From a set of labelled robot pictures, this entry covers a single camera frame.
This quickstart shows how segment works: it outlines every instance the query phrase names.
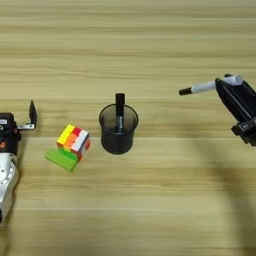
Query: green lego plate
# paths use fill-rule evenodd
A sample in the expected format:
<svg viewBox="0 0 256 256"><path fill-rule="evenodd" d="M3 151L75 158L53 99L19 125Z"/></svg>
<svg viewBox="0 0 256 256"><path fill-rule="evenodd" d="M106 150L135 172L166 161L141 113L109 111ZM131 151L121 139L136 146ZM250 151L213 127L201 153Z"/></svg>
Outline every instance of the green lego plate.
<svg viewBox="0 0 256 256"><path fill-rule="evenodd" d="M62 153L60 153L57 149L52 148L46 152L45 158L70 172L73 171L76 164L78 163L77 160L69 158L68 156L65 156Z"/></svg>

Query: wood grain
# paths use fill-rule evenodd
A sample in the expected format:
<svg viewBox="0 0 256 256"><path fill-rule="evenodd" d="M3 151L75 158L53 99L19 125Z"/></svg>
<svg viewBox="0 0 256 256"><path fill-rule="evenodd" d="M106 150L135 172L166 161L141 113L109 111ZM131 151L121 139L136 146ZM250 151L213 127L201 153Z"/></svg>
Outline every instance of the wood grain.
<svg viewBox="0 0 256 256"><path fill-rule="evenodd" d="M0 255L255 255L255 149L216 92L178 95L225 73L255 88L255 45L252 0L0 0L0 110L39 115ZM117 92L140 117L122 156L98 123ZM67 123L92 135L74 173L44 159Z"/></svg>

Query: black mesh pen cup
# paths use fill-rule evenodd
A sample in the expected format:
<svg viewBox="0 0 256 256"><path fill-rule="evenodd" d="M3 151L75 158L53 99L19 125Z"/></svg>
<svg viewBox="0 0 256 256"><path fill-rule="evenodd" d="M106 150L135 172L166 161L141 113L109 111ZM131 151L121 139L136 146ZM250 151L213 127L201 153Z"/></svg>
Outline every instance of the black mesh pen cup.
<svg viewBox="0 0 256 256"><path fill-rule="evenodd" d="M124 154L131 149L134 131L139 122L133 108L127 105L122 107L122 116L118 115L117 104L106 106L99 116L102 129L101 144L112 154Z"/></svg>

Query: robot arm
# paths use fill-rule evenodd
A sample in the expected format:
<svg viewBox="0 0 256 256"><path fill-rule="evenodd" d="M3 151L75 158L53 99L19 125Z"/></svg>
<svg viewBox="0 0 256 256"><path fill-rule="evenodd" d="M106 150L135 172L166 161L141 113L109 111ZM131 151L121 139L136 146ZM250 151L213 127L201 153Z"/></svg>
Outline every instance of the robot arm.
<svg viewBox="0 0 256 256"><path fill-rule="evenodd" d="M12 192L18 183L16 167L20 130L36 128L37 113L33 101L29 110L30 123L17 126L12 113L0 113L0 224L4 222L12 205Z"/></svg>
<svg viewBox="0 0 256 256"><path fill-rule="evenodd" d="M222 103L237 120L237 124L231 128L233 133L240 136L246 144L256 146L256 92L246 81L240 79L241 77L237 77L239 76L226 74L224 79L217 78L211 82L211 89L216 89ZM205 85L200 86L204 91L209 90L205 89ZM195 88L192 86L180 90L179 94L198 92Z"/></svg>

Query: white lego brick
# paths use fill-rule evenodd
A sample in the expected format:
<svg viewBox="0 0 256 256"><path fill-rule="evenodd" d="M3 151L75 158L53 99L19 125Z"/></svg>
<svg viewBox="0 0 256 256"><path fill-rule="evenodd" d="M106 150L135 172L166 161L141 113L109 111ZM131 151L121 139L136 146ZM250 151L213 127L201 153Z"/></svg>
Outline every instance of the white lego brick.
<svg viewBox="0 0 256 256"><path fill-rule="evenodd" d="M82 130L79 136L76 138L76 141L73 144L71 150L78 152L87 137L89 137L89 133L87 131Z"/></svg>

